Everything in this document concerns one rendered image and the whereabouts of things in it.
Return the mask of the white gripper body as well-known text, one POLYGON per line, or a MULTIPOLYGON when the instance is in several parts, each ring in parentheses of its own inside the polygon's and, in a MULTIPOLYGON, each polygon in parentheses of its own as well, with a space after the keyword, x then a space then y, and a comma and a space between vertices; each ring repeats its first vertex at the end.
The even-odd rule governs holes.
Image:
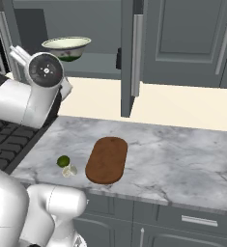
POLYGON ((22 47, 10 46, 10 55, 21 65, 23 66, 24 76, 26 80, 29 80, 28 76, 28 66, 31 60, 31 55, 27 53, 22 47))

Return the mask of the open grey cabinet door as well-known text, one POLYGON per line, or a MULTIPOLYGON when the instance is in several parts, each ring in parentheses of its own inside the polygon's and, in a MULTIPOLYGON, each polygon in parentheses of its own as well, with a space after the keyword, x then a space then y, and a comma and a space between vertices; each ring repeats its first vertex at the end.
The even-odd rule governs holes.
POLYGON ((131 94, 133 23, 143 13, 143 0, 121 0, 121 116, 128 118, 134 102, 131 94))
POLYGON ((21 68, 10 55, 10 46, 20 42, 13 0, 0 0, 0 39, 4 47, 8 66, 15 80, 21 80, 21 68))

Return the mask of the white bowl with green base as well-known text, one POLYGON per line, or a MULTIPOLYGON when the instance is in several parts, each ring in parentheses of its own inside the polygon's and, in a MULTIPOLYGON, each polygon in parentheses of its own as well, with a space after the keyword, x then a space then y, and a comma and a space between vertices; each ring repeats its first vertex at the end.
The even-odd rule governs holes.
POLYGON ((85 47, 91 41, 91 39, 84 37, 56 38, 44 41, 42 47, 46 48, 61 61, 72 62, 82 56, 85 47))

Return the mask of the grey open cabinet body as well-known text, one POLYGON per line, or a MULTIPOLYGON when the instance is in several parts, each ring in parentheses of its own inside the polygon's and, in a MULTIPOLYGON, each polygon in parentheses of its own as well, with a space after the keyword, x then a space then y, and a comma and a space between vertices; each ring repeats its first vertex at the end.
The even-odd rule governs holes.
POLYGON ((63 64, 74 77, 118 79, 121 47, 121 0, 14 0, 20 45, 29 53, 42 43, 65 37, 91 40, 82 57, 63 64))

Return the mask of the green lime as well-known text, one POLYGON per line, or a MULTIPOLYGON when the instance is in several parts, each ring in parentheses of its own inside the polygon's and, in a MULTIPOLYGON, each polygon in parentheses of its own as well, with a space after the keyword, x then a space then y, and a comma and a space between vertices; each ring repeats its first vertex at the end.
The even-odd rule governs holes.
POLYGON ((70 165, 70 158, 66 155, 62 155, 57 159, 56 164, 60 167, 60 168, 65 168, 67 166, 70 165))

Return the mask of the brown wooden cutting board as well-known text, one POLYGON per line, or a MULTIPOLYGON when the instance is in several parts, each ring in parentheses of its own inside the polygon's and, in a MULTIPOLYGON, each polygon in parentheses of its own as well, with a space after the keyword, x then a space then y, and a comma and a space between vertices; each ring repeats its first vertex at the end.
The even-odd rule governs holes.
POLYGON ((97 184, 115 183, 124 173, 127 153, 128 143, 124 139, 98 139, 85 168, 87 179, 97 184))

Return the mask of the closed grey cabinet door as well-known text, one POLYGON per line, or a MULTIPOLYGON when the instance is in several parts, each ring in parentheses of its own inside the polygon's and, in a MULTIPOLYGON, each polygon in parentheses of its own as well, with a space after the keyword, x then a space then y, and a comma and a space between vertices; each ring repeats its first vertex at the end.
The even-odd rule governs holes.
POLYGON ((227 89, 227 0, 146 0, 144 15, 145 83, 227 89))

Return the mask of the black hob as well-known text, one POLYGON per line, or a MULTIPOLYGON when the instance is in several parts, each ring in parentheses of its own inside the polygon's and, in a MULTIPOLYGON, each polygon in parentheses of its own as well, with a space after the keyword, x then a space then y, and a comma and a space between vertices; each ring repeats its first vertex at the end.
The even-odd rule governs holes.
POLYGON ((27 84, 0 73, 0 170, 11 173, 58 117, 62 75, 27 84))

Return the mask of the grey drawer front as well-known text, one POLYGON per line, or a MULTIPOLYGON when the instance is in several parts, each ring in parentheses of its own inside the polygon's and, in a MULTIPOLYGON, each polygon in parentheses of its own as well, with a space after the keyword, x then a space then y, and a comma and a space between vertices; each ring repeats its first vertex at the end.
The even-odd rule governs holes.
POLYGON ((86 197, 88 200, 86 214, 117 220, 132 220, 133 201, 89 192, 86 192, 86 197))
POLYGON ((151 226, 188 230, 189 232, 199 231, 201 233, 227 235, 227 216, 173 206, 160 206, 144 202, 135 202, 133 221, 151 226), (182 215, 215 220, 218 223, 218 227, 186 223, 182 221, 182 215))

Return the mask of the grey lower cupboard door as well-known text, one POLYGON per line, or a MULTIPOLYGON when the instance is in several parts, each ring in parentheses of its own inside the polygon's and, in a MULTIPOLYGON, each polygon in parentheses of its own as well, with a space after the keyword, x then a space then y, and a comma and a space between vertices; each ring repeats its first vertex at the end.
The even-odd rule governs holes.
POLYGON ((227 237, 190 233, 134 223, 132 247, 139 247, 140 230, 144 228, 143 247, 227 247, 227 237))
POLYGON ((130 247, 131 223, 124 220, 85 215, 73 220, 88 247, 130 247))

